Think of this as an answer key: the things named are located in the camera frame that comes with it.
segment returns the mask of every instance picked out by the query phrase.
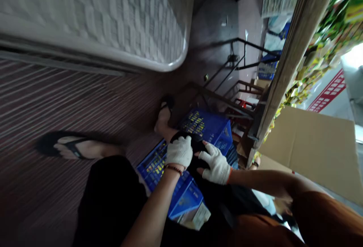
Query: black flip-flop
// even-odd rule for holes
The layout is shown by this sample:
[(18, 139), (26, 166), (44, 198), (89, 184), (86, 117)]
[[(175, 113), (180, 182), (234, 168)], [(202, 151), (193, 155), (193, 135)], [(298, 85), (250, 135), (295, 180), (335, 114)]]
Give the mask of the black flip-flop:
[(91, 158), (84, 157), (81, 152), (77, 149), (76, 144), (81, 143), (83, 141), (87, 140), (94, 140), (92, 138), (89, 138), (83, 134), (77, 133), (77, 132), (70, 132), (70, 131), (57, 131), (57, 132), (49, 132), (45, 135), (43, 135), (36, 144), (36, 149), (40, 153), (51, 156), (51, 157), (62, 157), (59, 150), (54, 148), (54, 145), (58, 143), (58, 140), (62, 137), (82, 137), (81, 139), (77, 139), (75, 141), (71, 141), (68, 143), (64, 143), (62, 145), (66, 146), (73, 154), (78, 157), (78, 159), (83, 160), (93, 160)]
[(164, 104), (163, 106), (160, 107), (160, 110), (163, 110), (164, 108), (168, 107), (170, 114), (173, 112), (173, 107), (175, 105), (175, 99), (171, 94), (166, 94), (161, 98), (160, 104), (165, 102), (166, 104)]

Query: bracelet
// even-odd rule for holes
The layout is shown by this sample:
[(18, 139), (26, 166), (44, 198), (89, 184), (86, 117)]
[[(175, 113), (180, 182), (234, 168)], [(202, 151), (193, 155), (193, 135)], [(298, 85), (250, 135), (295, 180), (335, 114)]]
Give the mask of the bracelet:
[(176, 168), (176, 167), (174, 167), (174, 166), (166, 165), (164, 168), (165, 168), (165, 169), (166, 169), (166, 168), (167, 168), (167, 169), (173, 169), (173, 170), (175, 170), (175, 171), (179, 172), (179, 173), (180, 173), (180, 176), (183, 176), (183, 172), (182, 172), (180, 169), (178, 169), (178, 168)]

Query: red banner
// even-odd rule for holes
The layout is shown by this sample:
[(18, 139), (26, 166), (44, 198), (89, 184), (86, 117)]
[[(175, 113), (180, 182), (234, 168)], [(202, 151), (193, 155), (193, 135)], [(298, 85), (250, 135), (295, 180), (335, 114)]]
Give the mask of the red banner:
[(320, 95), (309, 106), (308, 110), (320, 113), (333, 99), (346, 88), (343, 69), (335, 75)]

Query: mattress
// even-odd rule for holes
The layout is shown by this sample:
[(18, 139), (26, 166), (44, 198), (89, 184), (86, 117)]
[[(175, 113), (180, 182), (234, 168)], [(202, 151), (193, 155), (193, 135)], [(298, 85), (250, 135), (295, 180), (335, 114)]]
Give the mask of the mattress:
[(0, 0), (0, 33), (150, 70), (172, 71), (186, 57), (193, 1)]

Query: glove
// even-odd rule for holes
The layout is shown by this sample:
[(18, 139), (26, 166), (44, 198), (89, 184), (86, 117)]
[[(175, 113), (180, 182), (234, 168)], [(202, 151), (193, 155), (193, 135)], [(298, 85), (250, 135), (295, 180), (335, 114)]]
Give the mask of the glove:
[(174, 163), (184, 166), (185, 169), (189, 167), (193, 157), (193, 150), (190, 145), (191, 141), (192, 138), (187, 136), (186, 138), (179, 137), (178, 140), (169, 143), (165, 165)]
[(202, 174), (204, 179), (211, 181), (212, 183), (217, 183), (220, 185), (226, 185), (230, 177), (232, 167), (227, 163), (227, 159), (220, 152), (218, 148), (210, 143), (205, 145), (208, 153), (205, 151), (200, 152), (199, 159), (204, 160), (208, 163), (211, 169), (205, 169), (199, 173)]

